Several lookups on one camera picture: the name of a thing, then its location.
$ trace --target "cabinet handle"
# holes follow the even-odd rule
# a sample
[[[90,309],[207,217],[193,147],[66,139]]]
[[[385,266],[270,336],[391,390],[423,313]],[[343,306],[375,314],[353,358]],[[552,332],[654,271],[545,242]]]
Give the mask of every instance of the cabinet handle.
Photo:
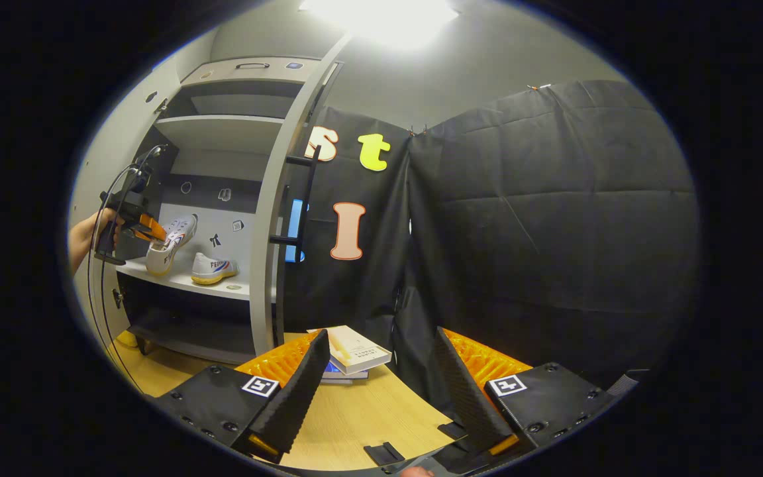
[[[251,66],[251,64],[257,64],[261,68],[269,68],[269,63],[241,63],[238,66],[235,66],[234,69],[239,70],[241,66]]]
[[[302,242],[305,239],[305,222],[308,220],[308,203],[311,199],[311,186],[314,185],[314,173],[317,171],[317,162],[320,160],[320,151],[322,146],[314,149],[314,157],[308,159],[305,157],[296,157],[288,155],[285,162],[296,164],[298,166],[308,166],[308,184],[305,187],[305,196],[302,199],[302,207],[299,208],[299,230],[296,232],[296,238],[285,237],[281,235],[270,235],[270,244],[287,244],[296,246],[295,256],[299,258],[302,253]]]

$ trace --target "black fabric backdrop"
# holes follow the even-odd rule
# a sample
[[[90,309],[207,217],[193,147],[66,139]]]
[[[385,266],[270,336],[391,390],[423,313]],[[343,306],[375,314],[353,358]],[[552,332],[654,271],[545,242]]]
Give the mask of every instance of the black fabric backdrop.
[[[287,264],[285,329],[366,333],[442,411],[437,325],[608,387],[652,366],[687,316],[699,252],[693,182],[666,123],[631,85],[527,90],[413,138],[336,109],[318,124],[340,142],[318,166],[305,262]],[[384,172],[358,162],[357,136],[368,133],[391,144]],[[367,208],[364,256],[352,262],[329,256],[339,201]]]

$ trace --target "gray wall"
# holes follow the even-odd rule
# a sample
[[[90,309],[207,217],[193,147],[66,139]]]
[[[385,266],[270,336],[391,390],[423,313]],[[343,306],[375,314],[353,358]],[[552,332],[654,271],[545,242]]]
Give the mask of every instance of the gray wall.
[[[212,60],[249,55],[322,57],[343,31],[275,0],[221,25]],[[494,0],[448,0],[460,13],[423,48],[402,51],[356,37],[327,105],[400,127],[432,127],[526,89],[572,80],[626,81],[597,54],[542,18]]]

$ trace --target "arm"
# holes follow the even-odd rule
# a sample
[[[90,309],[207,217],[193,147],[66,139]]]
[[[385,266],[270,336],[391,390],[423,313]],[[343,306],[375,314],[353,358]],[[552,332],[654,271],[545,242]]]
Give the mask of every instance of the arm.
[[[70,229],[70,235],[67,237],[67,242],[69,245],[68,253],[70,256],[70,271],[73,275],[78,271],[84,257],[90,252],[90,240],[93,238],[93,223],[96,221],[96,215],[98,213],[99,212],[96,212],[93,215],[90,215],[90,217],[76,223],[76,225]],[[102,233],[102,230],[108,225],[108,221],[110,221],[115,214],[116,212],[114,209],[102,209],[102,215],[99,217],[99,233]],[[120,217],[117,217],[116,223],[117,227],[114,233],[115,247],[117,241],[119,241],[119,224],[123,223],[123,220]]]

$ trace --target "drawer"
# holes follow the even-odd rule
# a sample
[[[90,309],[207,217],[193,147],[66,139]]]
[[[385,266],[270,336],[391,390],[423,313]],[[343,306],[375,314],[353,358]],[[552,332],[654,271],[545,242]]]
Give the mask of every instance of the drawer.
[[[181,85],[184,87],[205,82],[237,80],[305,83],[318,63],[320,60],[273,56],[221,60],[199,66]],[[301,67],[288,68],[290,64],[301,64]]]

